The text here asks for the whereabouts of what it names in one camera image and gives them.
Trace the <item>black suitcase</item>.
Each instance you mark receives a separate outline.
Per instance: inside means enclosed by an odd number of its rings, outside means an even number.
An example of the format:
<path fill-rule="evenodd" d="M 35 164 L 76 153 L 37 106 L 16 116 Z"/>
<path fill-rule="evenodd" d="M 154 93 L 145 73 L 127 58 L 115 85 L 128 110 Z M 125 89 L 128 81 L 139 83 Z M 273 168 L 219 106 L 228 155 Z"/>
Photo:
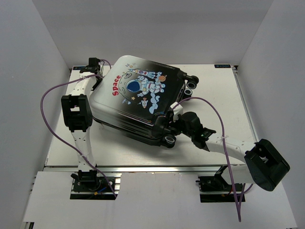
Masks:
<path fill-rule="evenodd" d="M 89 97 L 93 119 L 151 146 L 172 148 L 171 105 L 192 95 L 199 78 L 178 67 L 125 55 Z"/>

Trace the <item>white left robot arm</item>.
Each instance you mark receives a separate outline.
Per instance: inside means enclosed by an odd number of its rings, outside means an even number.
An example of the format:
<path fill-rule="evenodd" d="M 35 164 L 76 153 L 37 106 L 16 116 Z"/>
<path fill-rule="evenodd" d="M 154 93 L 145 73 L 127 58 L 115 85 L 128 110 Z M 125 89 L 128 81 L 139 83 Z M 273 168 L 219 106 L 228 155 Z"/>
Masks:
<path fill-rule="evenodd" d="M 61 98 L 64 123 L 78 150 L 78 170 L 82 172 L 88 172 L 96 165 L 90 142 L 93 117 L 88 98 L 93 87 L 102 80 L 100 62 L 98 58 L 89 58 L 88 65 L 81 68 L 73 90 Z"/>

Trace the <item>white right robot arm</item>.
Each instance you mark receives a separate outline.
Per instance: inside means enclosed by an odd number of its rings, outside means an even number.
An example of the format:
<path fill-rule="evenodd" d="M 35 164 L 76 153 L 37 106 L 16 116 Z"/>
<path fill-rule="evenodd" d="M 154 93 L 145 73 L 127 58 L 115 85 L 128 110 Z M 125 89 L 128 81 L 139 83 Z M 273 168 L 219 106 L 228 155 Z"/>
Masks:
<path fill-rule="evenodd" d="M 226 164 L 215 173 L 214 182 L 220 190 L 227 190 L 232 183 L 246 183 L 273 191 L 290 170 L 286 160 L 266 139 L 252 143 L 222 137 L 216 131 L 203 127 L 194 112 L 174 112 L 172 125 L 191 138 L 197 148 L 243 162 L 236 166 Z"/>

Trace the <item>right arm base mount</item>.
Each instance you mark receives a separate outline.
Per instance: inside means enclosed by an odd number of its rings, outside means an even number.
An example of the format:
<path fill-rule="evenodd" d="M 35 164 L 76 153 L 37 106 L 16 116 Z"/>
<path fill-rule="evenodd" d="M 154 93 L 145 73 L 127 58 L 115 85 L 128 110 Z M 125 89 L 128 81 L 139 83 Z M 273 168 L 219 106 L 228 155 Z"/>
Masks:
<path fill-rule="evenodd" d="M 234 203 L 234 193 L 222 174 L 228 166 L 221 166 L 213 176 L 199 176 L 196 183 L 200 191 L 201 203 Z"/>

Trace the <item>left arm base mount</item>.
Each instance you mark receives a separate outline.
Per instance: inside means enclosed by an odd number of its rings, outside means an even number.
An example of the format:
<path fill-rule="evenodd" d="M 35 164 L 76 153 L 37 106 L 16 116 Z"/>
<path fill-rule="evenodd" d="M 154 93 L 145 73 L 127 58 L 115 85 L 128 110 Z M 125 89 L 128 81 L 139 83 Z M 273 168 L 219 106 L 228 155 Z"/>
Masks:
<path fill-rule="evenodd" d="M 115 177 L 98 176 L 96 170 L 72 173 L 71 200 L 115 200 Z"/>

